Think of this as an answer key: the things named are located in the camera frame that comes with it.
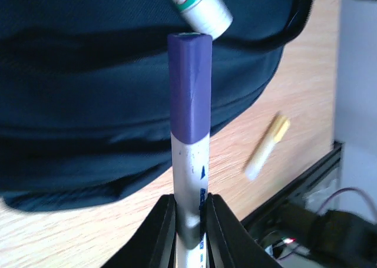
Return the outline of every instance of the yellow highlighter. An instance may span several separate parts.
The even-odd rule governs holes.
[[[246,165],[245,174],[249,180],[252,181],[258,176],[270,153],[274,149],[275,144],[282,140],[289,126],[290,122],[287,117],[280,114],[275,117],[262,142]]]

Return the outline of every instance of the wooden table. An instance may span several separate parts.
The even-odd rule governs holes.
[[[316,0],[304,33],[286,47],[260,99],[211,139],[210,191],[242,219],[332,146],[339,0]],[[257,180],[242,173],[277,111],[291,128]],[[162,194],[171,170],[115,204],[26,214],[0,207],[0,267],[100,267],[133,235]]]

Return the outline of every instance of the yellow cap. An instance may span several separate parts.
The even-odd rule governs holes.
[[[276,117],[270,129],[270,133],[275,143],[278,143],[280,140],[282,140],[289,126],[290,126],[290,121],[287,117],[282,116],[282,115],[278,115]]]

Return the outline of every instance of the marker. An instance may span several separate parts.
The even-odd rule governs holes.
[[[177,265],[206,268],[203,206],[208,192],[212,38],[169,35],[168,58]]]
[[[211,35],[214,40],[233,22],[233,17],[223,0],[171,1],[194,31]]]
[[[245,174],[250,180],[254,180],[259,175],[275,145],[282,140],[289,126],[288,118],[280,114],[276,116],[262,142],[247,163]]]

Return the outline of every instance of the navy blue bag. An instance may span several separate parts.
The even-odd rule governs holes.
[[[224,0],[211,134],[250,107],[313,0]],[[0,195],[48,211],[117,201],[171,166],[169,0],[0,0]]]

